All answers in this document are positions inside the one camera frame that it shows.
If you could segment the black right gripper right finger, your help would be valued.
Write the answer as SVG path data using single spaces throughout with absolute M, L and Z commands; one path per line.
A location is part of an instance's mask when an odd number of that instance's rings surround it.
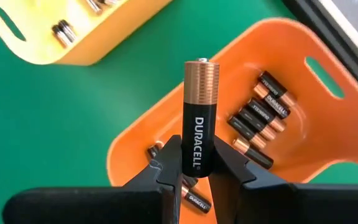
M 219 224 L 358 224 L 358 184 L 291 183 L 215 138 L 209 175 Z

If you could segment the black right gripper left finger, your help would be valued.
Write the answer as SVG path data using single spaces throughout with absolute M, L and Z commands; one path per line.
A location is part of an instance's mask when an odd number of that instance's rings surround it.
M 122 187 L 40 187 L 12 196 L 4 224 L 179 224 L 181 137 Z

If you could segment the black copper-top AA battery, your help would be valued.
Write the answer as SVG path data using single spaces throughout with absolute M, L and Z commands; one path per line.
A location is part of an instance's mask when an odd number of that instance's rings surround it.
M 261 134 L 266 140 L 271 141 L 276 138 L 276 132 L 250 110 L 243 108 L 239 110 L 239 115 L 243 120 L 247 121 L 251 126 L 253 126 L 257 132 Z
M 266 140 L 248 123 L 241 120 L 238 116 L 232 116 L 228 119 L 228 124 L 234 128 L 243 138 L 248 140 L 258 149 L 266 147 Z
M 290 115 L 290 110 L 286 106 L 282 105 L 281 102 L 279 102 L 271 93 L 271 91 L 263 84 L 256 84 L 253 90 L 278 114 L 281 119 L 285 119 Z
M 233 140 L 232 145 L 241 154 L 258 163 L 263 168 L 270 169 L 273 166 L 273 159 L 259 151 L 246 139 L 236 138 Z
M 283 132 L 286 124 L 278 117 L 276 112 L 268 108 L 261 100 L 252 97 L 247 106 L 256 116 L 258 116 L 265 124 L 268 124 L 277 132 Z
M 292 107 L 296 104 L 295 97 L 268 71 L 263 71 L 258 76 L 258 80 L 264 84 L 277 99 L 288 107 Z

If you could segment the orange plastic bin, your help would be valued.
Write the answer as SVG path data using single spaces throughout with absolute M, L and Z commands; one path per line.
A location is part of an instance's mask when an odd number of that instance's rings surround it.
M 319 62 L 339 85 L 344 96 L 334 96 L 306 63 Z M 358 163 L 358 82 L 309 28 L 290 19 L 257 22 L 217 53 L 220 63 L 216 134 L 232 143 L 238 136 L 227 119 L 253 94 L 257 77 L 268 70 L 296 98 L 285 130 L 276 132 L 263 152 L 274 164 L 273 174 L 305 183 L 333 164 Z M 107 173 L 113 186 L 126 184 L 148 164 L 146 149 L 164 145 L 181 133 L 183 84 L 181 83 L 139 117 L 112 142 Z M 358 212 L 323 199 L 317 209 L 300 221 L 278 223 L 358 224 Z

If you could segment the yellow plastic bin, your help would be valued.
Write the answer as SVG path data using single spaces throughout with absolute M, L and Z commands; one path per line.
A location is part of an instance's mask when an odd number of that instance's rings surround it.
M 36 64 L 92 65 L 172 0 L 0 0 L 0 38 L 21 59 Z M 76 39 L 64 47 L 53 25 L 66 20 Z

